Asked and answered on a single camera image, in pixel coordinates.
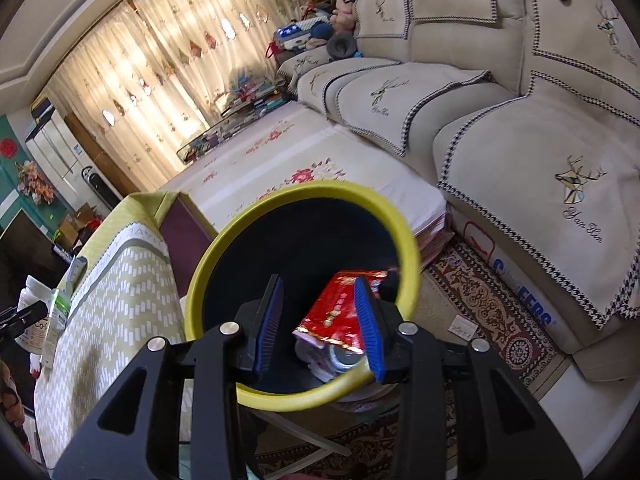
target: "yellow rim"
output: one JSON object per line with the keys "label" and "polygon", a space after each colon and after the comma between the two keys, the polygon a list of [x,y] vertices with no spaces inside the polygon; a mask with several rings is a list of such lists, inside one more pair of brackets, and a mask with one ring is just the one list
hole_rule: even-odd
{"label": "yellow rim", "polygon": [[[398,252],[401,279],[396,305],[402,317],[411,318],[420,289],[420,255],[414,236],[404,217],[388,200],[367,187],[352,182],[325,180],[298,184],[273,193],[245,209],[216,237],[200,260],[189,286],[184,319],[188,340],[199,338],[204,334],[202,303],[209,284],[209,277],[220,256],[232,241],[247,226],[269,211],[307,198],[346,200],[366,209],[380,221],[392,237]],[[238,402],[249,408],[268,412],[296,412],[339,399],[367,383],[371,378],[368,365],[366,362],[362,362],[353,370],[333,381],[298,394],[270,394],[238,384]]]}

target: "curtain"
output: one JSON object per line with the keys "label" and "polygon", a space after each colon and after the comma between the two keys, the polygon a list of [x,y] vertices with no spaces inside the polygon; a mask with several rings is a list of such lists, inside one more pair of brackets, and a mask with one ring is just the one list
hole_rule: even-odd
{"label": "curtain", "polygon": [[184,169],[175,152],[220,118],[297,0],[128,0],[68,54],[43,90],[74,112],[141,190]]}
{"label": "curtain", "polygon": [[184,165],[175,152],[207,128],[126,2],[73,49],[44,93],[56,108],[75,112],[141,190],[178,174]]}
{"label": "curtain", "polygon": [[271,78],[264,57],[273,31],[296,15],[297,0],[133,0],[208,121],[224,111],[242,76]]}

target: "bed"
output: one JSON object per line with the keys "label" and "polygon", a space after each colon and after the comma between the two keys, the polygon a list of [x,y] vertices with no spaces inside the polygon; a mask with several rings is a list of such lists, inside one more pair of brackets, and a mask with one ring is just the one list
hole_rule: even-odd
{"label": "bed", "polygon": [[290,102],[196,161],[162,190],[188,193],[219,232],[252,203],[309,180],[349,180],[387,197],[418,239],[423,264],[449,240],[446,202],[370,142]]}

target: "ceiling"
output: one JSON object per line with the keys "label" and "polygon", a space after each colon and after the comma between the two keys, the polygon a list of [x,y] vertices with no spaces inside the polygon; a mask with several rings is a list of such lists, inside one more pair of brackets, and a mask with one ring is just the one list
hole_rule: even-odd
{"label": "ceiling", "polygon": [[69,48],[119,1],[0,0],[0,115],[29,107]]}

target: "white cabinet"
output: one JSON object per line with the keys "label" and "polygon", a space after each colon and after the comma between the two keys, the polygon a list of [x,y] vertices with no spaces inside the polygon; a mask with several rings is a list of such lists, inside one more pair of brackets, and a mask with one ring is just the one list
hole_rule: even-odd
{"label": "white cabinet", "polygon": [[26,145],[40,169],[74,211],[80,209],[85,202],[95,207],[103,217],[110,211],[82,177],[82,170],[87,167],[92,168],[91,173],[100,174],[116,196],[122,198],[92,163],[58,111],[53,113],[51,120]]}

